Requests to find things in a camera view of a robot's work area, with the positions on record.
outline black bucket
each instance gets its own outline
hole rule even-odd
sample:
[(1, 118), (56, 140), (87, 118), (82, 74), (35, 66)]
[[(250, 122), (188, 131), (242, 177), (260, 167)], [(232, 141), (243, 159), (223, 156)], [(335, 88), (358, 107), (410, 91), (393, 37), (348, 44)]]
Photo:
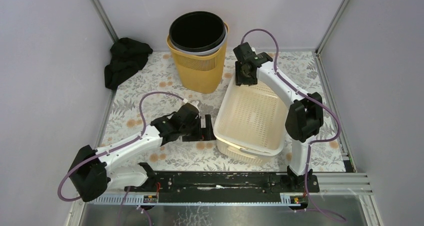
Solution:
[(204, 52), (218, 46), (226, 34), (221, 18), (210, 12), (190, 12), (178, 17), (169, 28), (172, 44), (187, 52)]

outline white plastic basket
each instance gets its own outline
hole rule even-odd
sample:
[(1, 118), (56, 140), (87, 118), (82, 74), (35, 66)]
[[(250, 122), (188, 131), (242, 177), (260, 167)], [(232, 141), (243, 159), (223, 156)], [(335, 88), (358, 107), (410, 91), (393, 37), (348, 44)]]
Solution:
[(288, 109), (264, 83), (236, 86), (233, 76), (213, 127), (219, 151), (262, 165), (284, 148)]

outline laundry basket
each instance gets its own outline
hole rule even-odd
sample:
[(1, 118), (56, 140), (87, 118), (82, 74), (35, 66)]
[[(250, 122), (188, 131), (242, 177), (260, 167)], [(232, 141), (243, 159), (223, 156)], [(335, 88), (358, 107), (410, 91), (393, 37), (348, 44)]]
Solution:
[[(230, 30), (227, 25), (225, 26), (228, 33)], [(223, 75), (226, 40), (216, 52), (208, 56), (195, 56), (176, 50), (169, 36), (166, 43), (184, 87), (205, 94), (215, 91)]]
[(218, 150), (236, 160), (263, 165), (284, 148), (287, 113), (266, 84), (236, 86), (233, 76), (213, 127)]

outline yellow laundry basket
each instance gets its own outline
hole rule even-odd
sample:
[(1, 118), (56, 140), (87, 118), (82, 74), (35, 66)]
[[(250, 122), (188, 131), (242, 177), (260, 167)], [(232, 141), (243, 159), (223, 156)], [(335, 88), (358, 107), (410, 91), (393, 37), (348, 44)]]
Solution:
[(169, 36), (166, 43), (171, 50), (182, 85), (200, 93), (214, 92), (223, 76), (227, 42), (225, 41), (222, 47), (208, 56), (194, 56), (177, 51)]

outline black towel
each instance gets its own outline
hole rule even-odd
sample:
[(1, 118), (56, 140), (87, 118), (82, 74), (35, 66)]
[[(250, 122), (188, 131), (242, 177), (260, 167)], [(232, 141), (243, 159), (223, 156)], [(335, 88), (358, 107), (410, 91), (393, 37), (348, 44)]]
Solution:
[(146, 43), (121, 38), (113, 44), (110, 52), (112, 59), (104, 68), (104, 85), (116, 90), (122, 82), (145, 67), (153, 50)]

